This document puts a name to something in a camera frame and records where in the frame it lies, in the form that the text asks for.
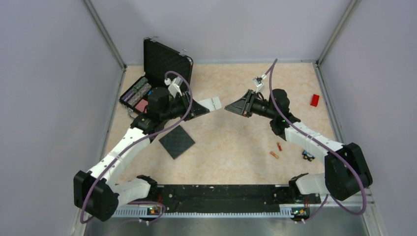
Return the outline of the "small blue toy car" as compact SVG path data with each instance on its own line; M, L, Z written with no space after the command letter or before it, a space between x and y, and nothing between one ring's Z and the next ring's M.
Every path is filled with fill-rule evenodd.
M304 150L302 152L302 157L303 157L304 160L307 160L309 162L311 162L315 159L315 157L313 155L311 155L310 153L308 153L306 150Z

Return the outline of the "white remote control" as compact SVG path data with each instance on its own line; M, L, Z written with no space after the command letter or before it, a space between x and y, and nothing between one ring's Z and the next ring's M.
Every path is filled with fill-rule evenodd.
M198 101L198 104L207 108L210 112L213 112L222 108L222 104L218 96L200 100Z

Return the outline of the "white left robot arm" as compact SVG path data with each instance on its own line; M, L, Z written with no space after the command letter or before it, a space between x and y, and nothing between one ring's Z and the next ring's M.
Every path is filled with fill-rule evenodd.
M173 128L165 127L167 121L190 120L222 107L217 96L196 101L188 91L163 87L151 89L144 100L147 104L143 113L136 116L119 143L95 166L74 176L74 204L81 210L82 224L90 218L107 221L118 207L135 200L154 205L157 182L148 176L137 176L118 184L123 171L157 135Z

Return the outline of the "dark grey studded baseplate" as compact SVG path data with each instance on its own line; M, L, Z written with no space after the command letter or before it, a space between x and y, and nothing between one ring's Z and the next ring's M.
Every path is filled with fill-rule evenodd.
M160 138L159 142L174 160L195 145L195 141L180 125Z

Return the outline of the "red toy brick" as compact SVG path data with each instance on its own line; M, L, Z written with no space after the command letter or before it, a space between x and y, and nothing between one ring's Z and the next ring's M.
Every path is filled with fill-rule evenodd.
M320 96L318 94L313 94L311 101L310 101L310 105L313 107L317 107L320 101Z

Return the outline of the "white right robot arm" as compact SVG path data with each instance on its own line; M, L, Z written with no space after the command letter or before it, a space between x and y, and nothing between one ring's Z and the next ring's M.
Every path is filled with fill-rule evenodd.
M225 110L246 118L253 114L269 118L275 135L300 146L324 164L325 170L321 174L301 174L289 181L288 195L293 202L301 203L308 194L330 194L344 201L373 183L359 145L342 144L309 129L290 113L289 105L290 100L283 89L273 89L269 99L263 99L249 89Z

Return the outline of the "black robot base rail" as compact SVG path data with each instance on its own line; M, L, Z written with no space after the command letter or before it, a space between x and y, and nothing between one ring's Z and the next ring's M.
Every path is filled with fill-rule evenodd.
M322 202L319 194L300 195L275 184L165 184L153 186L143 199L162 203L167 213L279 213L284 205Z

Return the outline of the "pink card deck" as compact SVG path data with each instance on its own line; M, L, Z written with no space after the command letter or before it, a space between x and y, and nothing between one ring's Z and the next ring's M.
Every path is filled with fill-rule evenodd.
M147 112L147 105L148 105L148 101L147 100L140 100L138 102L138 104L135 106L135 109L141 113L146 113Z

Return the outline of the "black poker chip case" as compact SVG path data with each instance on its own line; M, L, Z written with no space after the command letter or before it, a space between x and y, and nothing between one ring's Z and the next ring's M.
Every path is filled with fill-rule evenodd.
M163 123L186 116L182 94L186 91L190 93L192 58L152 38L145 38L143 47L144 75L120 96L120 103L137 114L135 122L138 124ZM182 79L181 94L173 98L164 80L176 77ZM146 113L135 109L142 99L148 101Z

